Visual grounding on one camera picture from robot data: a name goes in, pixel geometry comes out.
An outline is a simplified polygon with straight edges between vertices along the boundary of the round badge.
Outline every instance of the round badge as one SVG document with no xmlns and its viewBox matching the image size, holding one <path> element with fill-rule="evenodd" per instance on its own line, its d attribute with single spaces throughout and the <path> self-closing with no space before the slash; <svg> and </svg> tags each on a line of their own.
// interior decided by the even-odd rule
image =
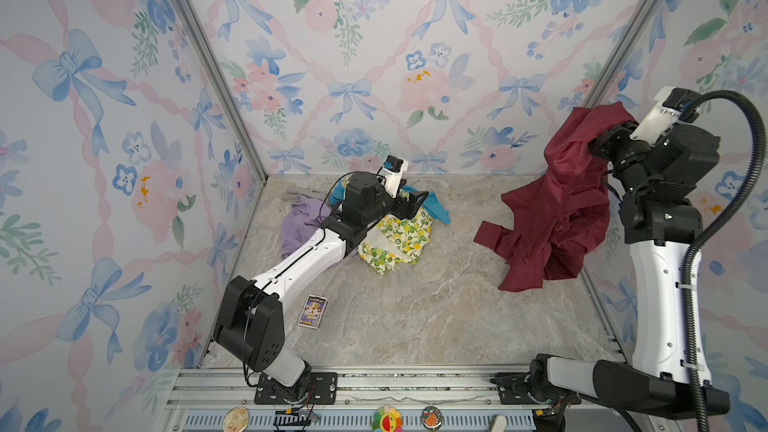
<svg viewBox="0 0 768 432">
<path fill-rule="evenodd" d="M 442 426 L 442 413 L 437 407 L 429 406 L 422 412 L 422 425 L 427 430 L 437 430 Z"/>
<path fill-rule="evenodd" d="M 243 432 L 248 427 L 248 409 L 235 407 L 224 417 L 224 432 Z"/>
</svg>

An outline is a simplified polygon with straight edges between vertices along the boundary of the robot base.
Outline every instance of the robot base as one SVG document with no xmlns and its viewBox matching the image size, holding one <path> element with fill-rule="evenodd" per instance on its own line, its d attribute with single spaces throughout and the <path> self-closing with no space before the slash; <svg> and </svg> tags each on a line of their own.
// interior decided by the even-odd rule
<svg viewBox="0 0 768 432">
<path fill-rule="evenodd" d="M 256 386 L 254 403 L 257 405 L 295 404 L 303 402 L 307 394 L 312 394 L 313 397 L 309 398 L 309 402 L 314 405 L 334 405 L 339 375 L 335 372 L 312 372 L 309 376 L 309 383 L 302 388 L 302 392 L 299 392 L 296 386 L 286 388 L 277 380 L 262 374 Z"/>
</svg>

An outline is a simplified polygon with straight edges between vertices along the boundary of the teal cloth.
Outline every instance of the teal cloth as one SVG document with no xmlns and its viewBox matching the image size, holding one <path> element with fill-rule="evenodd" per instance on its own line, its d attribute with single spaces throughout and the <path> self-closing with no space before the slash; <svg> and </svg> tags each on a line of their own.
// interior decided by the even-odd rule
<svg viewBox="0 0 768 432">
<path fill-rule="evenodd" d="M 418 192 L 413 187 L 410 186 L 404 186 L 402 188 L 406 192 Z M 333 193 L 331 194 L 331 197 L 329 198 L 330 204 L 333 206 L 336 204 L 339 200 L 344 198 L 344 185 L 339 182 L 339 185 L 336 186 L 336 188 L 333 189 Z M 429 193 L 429 197 L 424 201 L 422 204 L 422 207 L 424 207 L 424 210 L 427 211 L 427 213 L 432 216 L 433 218 L 436 218 L 440 222 L 444 224 L 450 224 L 451 218 L 448 215 L 448 211 L 445 207 L 442 206 L 439 200 L 437 200 L 437 196 L 434 192 Z"/>
</svg>

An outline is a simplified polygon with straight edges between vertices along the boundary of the metal extrusion bar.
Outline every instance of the metal extrusion bar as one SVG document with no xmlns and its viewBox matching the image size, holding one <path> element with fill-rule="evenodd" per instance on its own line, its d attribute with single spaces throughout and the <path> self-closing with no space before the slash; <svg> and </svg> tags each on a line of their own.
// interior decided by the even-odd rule
<svg viewBox="0 0 768 432">
<path fill-rule="evenodd" d="M 248 162 L 256 170 L 256 174 L 259 177 L 261 185 L 266 184 L 266 173 L 264 167 L 261 165 L 258 155 L 256 154 L 256 148 L 253 141 L 250 139 L 248 131 L 243 123 L 240 113 L 237 111 L 237 105 L 235 104 L 232 93 L 229 87 L 226 85 L 226 78 L 219 68 L 218 62 L 216 62 L 216 55 L 208 42 L 205 33 L 203 32 L 203 26 L 200 22 L 200 18 L 192 7 L 190 0 L 172 0 L 173 5 L 176 8 L 178 15 L 188 25 L 187 35 L 190 38 L 190 44 L 194 48 L 198 55 L 198 58 L 202 62 L 203 68 L 211 78 L 212 86 L 216 92 L 216 96 L 221 102 L 222 109 L 226 114 L 226 117 L 230 120 L 232 127 L 235 130 L 235 135 L 240 140 L 240 144 L 243 147 Z"/>
<path fill-rule="evenodd" d="M 603 67 L 602 72 L 600 72 L 600 76 L 595 81 L 594 87 L 590 93 L 587 94 L 587 97 L 584 99 L 584 103 L 581 105 L 582 107 L 591 109 L 600 105 L 606 92 L 610 88 L 612 81 L 618 75 L 624 62 L 632 52 L 632 49 L 635 48 L 635 45 L 640 38 L 640 34 L 645 31 L 649 22 L 654 19 L 656 13 L 660 10 L 663 4 L 664 0 L 643 0 L 638 5 L 638 8 L 635 10 L 627 24 L 627 31 L 624 32 L 619 43 L 616 44 L 613 52 L 611 52 L 608 60 L 605 62 L 605 66 Z"/>
</svg>

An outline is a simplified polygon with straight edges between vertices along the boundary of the white robotic arm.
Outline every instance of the white robotic arm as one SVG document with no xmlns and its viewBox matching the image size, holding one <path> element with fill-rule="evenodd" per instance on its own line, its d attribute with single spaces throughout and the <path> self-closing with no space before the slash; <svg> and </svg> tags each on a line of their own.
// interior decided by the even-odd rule
<svg viewBox="0 0 768 432">
<path fill-rule="evenodd" d="M 351 253 L 370 228 L 392 214 L 413 218 L 427 192 L 400 196 L 408 161 L 387 157 L 378 173 L 354 172 L 344 199 L 315 234 L 280 264 L 252 280 L 235 277 L 227 286 L 214 328 L 214 340 L 248 367 L 279 385 L 286 401 L 304 397 L 311 367 L 284 347 L 283 307 L 318 275 Z"/>
</svg>

